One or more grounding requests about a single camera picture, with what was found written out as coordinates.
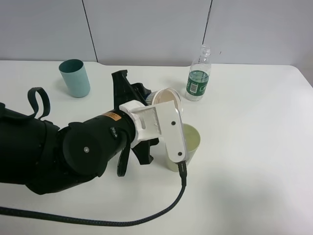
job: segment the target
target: cable connector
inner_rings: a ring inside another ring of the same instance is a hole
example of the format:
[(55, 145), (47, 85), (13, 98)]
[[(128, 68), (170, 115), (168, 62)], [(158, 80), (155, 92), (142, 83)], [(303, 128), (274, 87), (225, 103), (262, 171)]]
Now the cable connector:
[(187, 186), (187, 166), (186, 161), (182, 161), (177, 163), (178, 170), (179, 170), (179, 176), (181, 177), (181, 186), (186, 187)]

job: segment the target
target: white cup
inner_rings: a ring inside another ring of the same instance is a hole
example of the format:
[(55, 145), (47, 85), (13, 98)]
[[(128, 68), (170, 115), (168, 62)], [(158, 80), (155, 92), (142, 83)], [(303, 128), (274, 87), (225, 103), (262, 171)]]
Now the white cup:
[(174, 101), (176, 109), (179, 111), (180, 115), (182, 115), (182, 104), (180, 95), (173, 88), (166, 88), (156, 92), (152, 92), (146, 98), (146, 102), (148, 105), (159, 104), (168, 101)]
[[(194, 156), (195, 152), (197, 151), (197, 148), (200, 145), (201, 137), (199, 132), (191, 125), (183, 124), (183, 132), (185, 136), (185, 143), (186, 143), (186, 149), (187, 149), (187, 157), (188, 160), (186, 164), (188, 165)], [(176, 163), (172, 162), (167, 154), (166, 151), (166, 164), (168, 168), (171, 171), (178, 172), (178, 166)]]

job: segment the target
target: plastic water bottle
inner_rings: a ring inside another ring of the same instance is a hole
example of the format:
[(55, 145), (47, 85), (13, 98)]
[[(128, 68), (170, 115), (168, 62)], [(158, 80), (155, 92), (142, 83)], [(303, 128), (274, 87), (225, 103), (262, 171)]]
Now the plastic water bottle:
[(200, 56), (194, 60), (190, 67), (186, 88), (186, 98), (191, 101), (201, 100), (211, 73), (211, 49), (203, 44)]

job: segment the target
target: white wall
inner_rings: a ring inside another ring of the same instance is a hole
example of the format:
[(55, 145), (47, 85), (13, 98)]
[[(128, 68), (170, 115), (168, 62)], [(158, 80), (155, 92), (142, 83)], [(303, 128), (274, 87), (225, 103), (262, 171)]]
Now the white wall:
[(202, 44), (210, 0), (84, 0), (105, 65), (187, 66)]
[(1, 0), (1, 60), (95, 61), (80, 0)]
[(213, 0), (205, 36), (212, 61), (303, 63), (312, 58), (312, 11), (313, 0)]

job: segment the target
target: teal paper cup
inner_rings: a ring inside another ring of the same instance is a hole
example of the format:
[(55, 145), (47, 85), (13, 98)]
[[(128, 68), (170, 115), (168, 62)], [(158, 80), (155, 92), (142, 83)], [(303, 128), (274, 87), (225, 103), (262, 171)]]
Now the teal paper cup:
[(83, 61), (66, 60), (59, 65), (59, 70), (73, 97), (81, 98), (89, 94), (90, 83)]

